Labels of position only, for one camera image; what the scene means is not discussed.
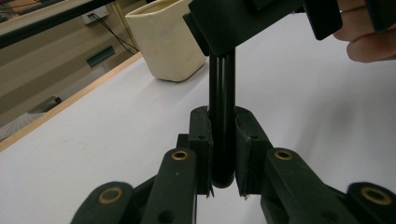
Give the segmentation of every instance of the white tabletop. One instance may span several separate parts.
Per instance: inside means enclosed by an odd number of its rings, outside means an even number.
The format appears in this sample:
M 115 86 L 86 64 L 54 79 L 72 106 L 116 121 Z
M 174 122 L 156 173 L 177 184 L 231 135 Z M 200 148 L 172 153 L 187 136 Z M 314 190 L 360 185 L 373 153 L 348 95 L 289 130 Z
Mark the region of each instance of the white tabletop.
M 289 15 L 237 48 L 236 103 L 326 184 L 396 192 L 396 62 L 354 63 L 346 45 Z M 96 187 L 141 184 L 207 104 L 208 64 L 172 83 L 138 60 L 0 153 L 0 223 L 69 223 Z M 235 184 L 200 196 L 197 212 L 197 223 L 265 222 L 260 197 L 239 198 Z

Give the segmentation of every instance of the beige plastic container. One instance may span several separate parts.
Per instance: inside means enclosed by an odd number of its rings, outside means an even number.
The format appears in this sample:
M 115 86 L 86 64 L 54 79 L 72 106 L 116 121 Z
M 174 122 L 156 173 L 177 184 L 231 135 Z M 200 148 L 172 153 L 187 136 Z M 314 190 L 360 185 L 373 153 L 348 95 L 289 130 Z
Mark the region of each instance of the beige plastic container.
M 182 16 L 191 0 L 158 0 L 128 13 L 137 46 L 156 78 L 183 81 L 204 63 L 205 56 Z

